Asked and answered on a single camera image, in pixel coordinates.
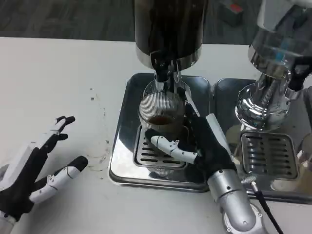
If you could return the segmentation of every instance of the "robotic hand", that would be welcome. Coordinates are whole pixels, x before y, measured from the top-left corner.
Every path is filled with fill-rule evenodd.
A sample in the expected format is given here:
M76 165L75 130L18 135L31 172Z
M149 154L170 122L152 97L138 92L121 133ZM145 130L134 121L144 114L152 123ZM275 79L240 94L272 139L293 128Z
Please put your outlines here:
M182 93L180 95L186 103L186 120L196 139L196 152L180 149L179 140L169 142L153 129L145 132L146 139L173 158L198 166L206 176L214 201L223 213L223 224L228 233L267 234L262 214L250 203L237 175L231 151L214 114L201 117L191 97L186 92Z
M29 213L34 204L52 197L59 189L77 177L87 166L88 160L79 156L53 175L36 179L45 164L48 153L59 140L68 138L61 132L74 117L59 117L56 124L39 141L20 148L10 164L0 168L0 233L9 234L14 224L24 213Z

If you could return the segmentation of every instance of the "metal grate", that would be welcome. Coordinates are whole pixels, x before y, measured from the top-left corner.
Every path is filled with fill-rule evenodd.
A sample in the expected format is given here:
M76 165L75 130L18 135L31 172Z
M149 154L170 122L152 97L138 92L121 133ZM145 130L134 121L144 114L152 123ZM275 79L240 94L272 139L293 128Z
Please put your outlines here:
M245 132L241 135L244 170L279 179L296 179L293 143L284 134Z
M183 127L183 134L188 135L187 127ZM183 169L185 162L177 161L173 157L156 152L151 148L144 136L144 130L140 126L136 138L136 151L134 153L134 163L138 166L159 168L159 169Z

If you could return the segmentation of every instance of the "black cable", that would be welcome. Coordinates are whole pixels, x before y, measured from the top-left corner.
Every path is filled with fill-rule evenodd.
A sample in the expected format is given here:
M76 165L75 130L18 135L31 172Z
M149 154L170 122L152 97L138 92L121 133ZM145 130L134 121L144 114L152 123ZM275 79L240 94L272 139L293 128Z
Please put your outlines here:
M263 196L263 193L258 189L257 185L255 182L252 182L252 188L253 188L253 192L255 197L258 199L258 201L260 202L260 205L262 206L263 210L265 211L265 213L267 213L269 219L271 220L272 224L274 225L275 229L277 230L277 232L279 234L284 234L283 231L281 230L281 228L279 227L276 219L274 218L273 214L271 213L271 210Z

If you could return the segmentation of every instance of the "table surface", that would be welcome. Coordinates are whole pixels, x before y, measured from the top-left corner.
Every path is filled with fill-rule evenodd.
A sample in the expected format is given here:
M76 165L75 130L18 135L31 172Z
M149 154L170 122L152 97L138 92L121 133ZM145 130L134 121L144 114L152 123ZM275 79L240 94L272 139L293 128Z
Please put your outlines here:
M205 44L200 60L183 74L203 76L211 84L257 78L247 49ZM66 127L69 138L58 143L40 176L79 155L89 159L66 189L23 215L13 234L224 233L210 193L126 188L108 178L127 80L152 72L138 61L133 42L0 38L0 52L0 163L62 115L73 115L76 122ZM284 233L309 232L312 206L269 206ZM275 233L266 216L265 223Z

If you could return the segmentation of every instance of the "gray carpet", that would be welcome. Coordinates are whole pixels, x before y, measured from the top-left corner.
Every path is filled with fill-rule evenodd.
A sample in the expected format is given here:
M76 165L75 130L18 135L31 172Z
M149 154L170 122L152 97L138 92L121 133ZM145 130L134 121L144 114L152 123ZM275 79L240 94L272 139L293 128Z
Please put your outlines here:
M210 0L204 43L249 44L261 0L233 0L244 9L232 27ZM0 0L0 36L134 41L132 0Z

